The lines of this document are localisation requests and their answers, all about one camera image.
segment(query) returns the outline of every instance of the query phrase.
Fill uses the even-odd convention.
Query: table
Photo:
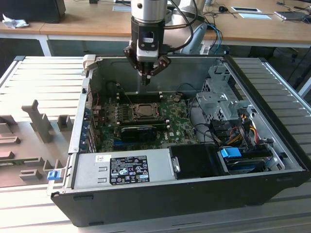
[[[218,0],[230,6],[259,8],[263,13],[286,11],[284,6],[276,5],[276,0]],[[303,6],[307,3],[286,0],[288,6]],[[25,38],[39,40],[45,56],[51,56],[49,40],[97,40],[128,41],[131,36],[130,12],[112,11],[114,3],[99,2],[89,4],[87,0],[65,0],[66,15],[59,24],[34,23],[23,29],[8,29],[0,25],[0,37]],[[218,5],[209,10],[218,10]],[[272,20],[246,19],[235,14],[218,14],[215,19],[217,28],[223,33],[224,45],[296,47],[308,48],[311,45],[311,26],[303,22],[288,22],[276,15],[269,15]],[[215,33],[208,31],[204,44],[209,45],[215,39]]]

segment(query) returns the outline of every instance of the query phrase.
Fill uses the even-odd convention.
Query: blue latch
[[[60,171],[49,171],[48,181],[58,181],[61,180]]]
[[[232,157],[242,157],[239,148],[237,147],[226,147],[223,148],[220,153],[222,154],[223,158],[232,158]]]

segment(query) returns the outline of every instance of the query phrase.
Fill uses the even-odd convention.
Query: blue cable
[[[217,46],[217,49],[215,50],[215,54],[216,54],[220,46],[220,34],[219,34],[219,31],[213,25],[208,24],[208,26],[210,26],[217,33],[217,36],[218,36],[218,46]]]

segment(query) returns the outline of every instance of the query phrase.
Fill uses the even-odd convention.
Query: power supply label
[[[150,181],[147,156],[110,159],[110,179],[112,185],[142,183]]]

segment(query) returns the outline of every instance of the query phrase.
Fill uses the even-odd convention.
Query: white cloth
[[[11,19],[6,17],[5,15],[2,15],[3,19],[2,23],[4,23],[5,26],[7,26],[8,28],[20,28],[20,27],[27,27],[29,26],[29,24],[26,23],[25,20],[23,19]]]

